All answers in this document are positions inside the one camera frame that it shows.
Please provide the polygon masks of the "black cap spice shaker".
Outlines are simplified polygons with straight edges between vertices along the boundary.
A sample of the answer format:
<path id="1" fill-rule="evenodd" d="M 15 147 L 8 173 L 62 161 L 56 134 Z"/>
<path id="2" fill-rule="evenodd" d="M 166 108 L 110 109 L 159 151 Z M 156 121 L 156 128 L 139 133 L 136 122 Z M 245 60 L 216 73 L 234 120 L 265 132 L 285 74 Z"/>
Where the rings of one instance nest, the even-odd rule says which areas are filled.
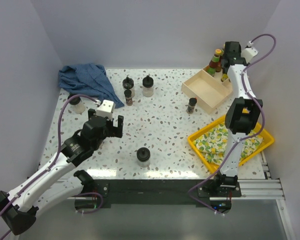
<path id="1" fill-rule="evenodd" d="M 133 99 L 132 99 L 132 91 L 129 89 L 126 89 L 124 91 L 124 96 L 125 96 L 125 100 L 126 100 L 126 104 L 128 106 L 133 105 Z"/>

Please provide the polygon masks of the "yellow cap sauce bottle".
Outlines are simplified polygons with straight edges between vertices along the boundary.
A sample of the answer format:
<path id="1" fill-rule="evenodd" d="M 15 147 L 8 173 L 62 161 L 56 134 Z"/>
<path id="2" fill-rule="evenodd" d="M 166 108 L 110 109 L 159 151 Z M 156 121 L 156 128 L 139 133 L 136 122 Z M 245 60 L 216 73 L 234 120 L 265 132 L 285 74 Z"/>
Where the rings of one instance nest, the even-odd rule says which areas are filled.
<path id="1" fill-rule="evenodd" d="M 215 73 L 219 73 L 222 70 L 221 67 L 221 59 L 223 56 L 224 51 L 221 49 L 216 49 L 214 55 L 212 56 L 209 65 L 206 68 L 206 72 L 211 75 L 212 77 Z"/>

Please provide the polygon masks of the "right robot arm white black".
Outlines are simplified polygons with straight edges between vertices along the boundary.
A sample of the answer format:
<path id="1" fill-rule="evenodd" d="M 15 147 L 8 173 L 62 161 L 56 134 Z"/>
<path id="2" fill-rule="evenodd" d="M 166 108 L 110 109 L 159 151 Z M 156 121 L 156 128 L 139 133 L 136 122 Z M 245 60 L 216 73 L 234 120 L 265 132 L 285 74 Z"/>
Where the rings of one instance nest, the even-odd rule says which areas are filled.
<path id="1" fill-rule="evenodd" d="M 241 49 L 237 41 L 225 42 L 221 67 L 232 84 L 235 98 L 225 116 L 228 140 L 224 159 L 212 184 L 214 194 L 220 197 L 237 187 L 243 145 L 255 128 L 263 107 L 263 101 L 256 99 L 251 89 L 246 70 L 250 60 L 257 54 L 258 51 L 251 44 Z"/>

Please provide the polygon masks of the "red cap sauce bottle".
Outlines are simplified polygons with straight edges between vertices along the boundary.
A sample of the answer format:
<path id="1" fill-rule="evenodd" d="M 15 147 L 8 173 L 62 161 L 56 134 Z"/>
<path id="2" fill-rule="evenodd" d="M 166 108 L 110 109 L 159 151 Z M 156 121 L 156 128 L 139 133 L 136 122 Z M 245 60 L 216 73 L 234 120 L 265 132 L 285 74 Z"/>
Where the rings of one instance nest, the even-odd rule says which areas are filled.
<path id="1" fill-rule="evenodd" d="M 225 52 L 225 44 L 223 44 L 221 54 L 220 54 L 220 60 L 219 60 L 219 65 L 221 70 L 222 70 L 222 59 L 223 59 L 224 52 Z"/>

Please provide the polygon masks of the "dark spice shaker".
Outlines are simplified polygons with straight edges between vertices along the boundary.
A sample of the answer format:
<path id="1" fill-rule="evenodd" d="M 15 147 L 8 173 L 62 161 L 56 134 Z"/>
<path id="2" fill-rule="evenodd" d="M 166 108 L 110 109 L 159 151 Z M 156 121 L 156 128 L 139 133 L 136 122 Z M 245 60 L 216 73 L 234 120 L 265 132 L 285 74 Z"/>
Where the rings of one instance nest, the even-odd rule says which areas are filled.
<path id="1" fill-rule="evenodd" d="M 195 97 L 189 99 L 187 110 L 186 110 L 188 114 L 192 114 L 194 112 L 196 103 L 197 103 L 197 99 Z"/>

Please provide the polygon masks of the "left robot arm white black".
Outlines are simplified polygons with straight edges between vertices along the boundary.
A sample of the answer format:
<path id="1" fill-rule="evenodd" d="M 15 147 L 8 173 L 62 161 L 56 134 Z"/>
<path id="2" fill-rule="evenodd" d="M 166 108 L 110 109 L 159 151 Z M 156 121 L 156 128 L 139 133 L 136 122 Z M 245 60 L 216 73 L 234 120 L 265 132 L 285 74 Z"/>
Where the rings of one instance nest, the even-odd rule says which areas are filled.
<path id="1" fill-rule="evenodd" d="M 0 190 L 0 218 L 9 231 L 15 236 L 27 231 L 35 223 L 42 205 L 50 202 L 43 194 L 89 159 L 106 138 L 121 138 L 123 121 L 124 117 L 119 115 L 114 126 L 112 111 L 89 109 L 82 129 L 65 140 L 50 161 L 16 188 L 8 192 Z"/>

